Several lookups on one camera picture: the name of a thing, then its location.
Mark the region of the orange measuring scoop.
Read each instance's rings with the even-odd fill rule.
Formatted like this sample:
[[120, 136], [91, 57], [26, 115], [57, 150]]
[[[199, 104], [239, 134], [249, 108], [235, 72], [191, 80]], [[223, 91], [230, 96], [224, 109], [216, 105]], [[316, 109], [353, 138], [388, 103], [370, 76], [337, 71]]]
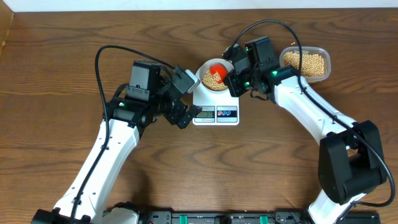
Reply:
[[224, 78], [227, 76], [228, 71], [221, 63], [214, 63], [210, 65], [210, 73], [218, 84], [223, 83]]

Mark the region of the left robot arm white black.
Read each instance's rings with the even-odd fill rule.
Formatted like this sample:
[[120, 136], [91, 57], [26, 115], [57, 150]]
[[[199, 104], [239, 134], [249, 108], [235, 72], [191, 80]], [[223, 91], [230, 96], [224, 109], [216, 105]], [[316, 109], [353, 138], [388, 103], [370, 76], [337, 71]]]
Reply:
[[184, 129], [201, 111], [181, 101], [199, 84], [190, 70], [134, 62], [130, 82], [120, 85], [105, 104], [96, 141], [76, 179], [53, 210], [37, 210], [32, 223], [140, 223], [139, 212], [132, 208], [106, 212], [110, 192], [146, 127], [163, 116]]

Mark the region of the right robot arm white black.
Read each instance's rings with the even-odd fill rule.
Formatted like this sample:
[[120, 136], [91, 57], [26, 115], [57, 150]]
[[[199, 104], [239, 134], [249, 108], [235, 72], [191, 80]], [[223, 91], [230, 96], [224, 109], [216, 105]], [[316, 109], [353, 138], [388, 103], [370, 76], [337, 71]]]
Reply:
[[299, 71], [281, 67], [271, 40], [261, 37], [223, 53], [233, 65], [224, 79], [233, 97], [258, 91], [286, 109], [320, 146], [318, 179], [322, 191], [307, 212], [312, 223], [337, 223], [348, 210], [389, 176], [379, 130], [340, 113], [307, 83]]

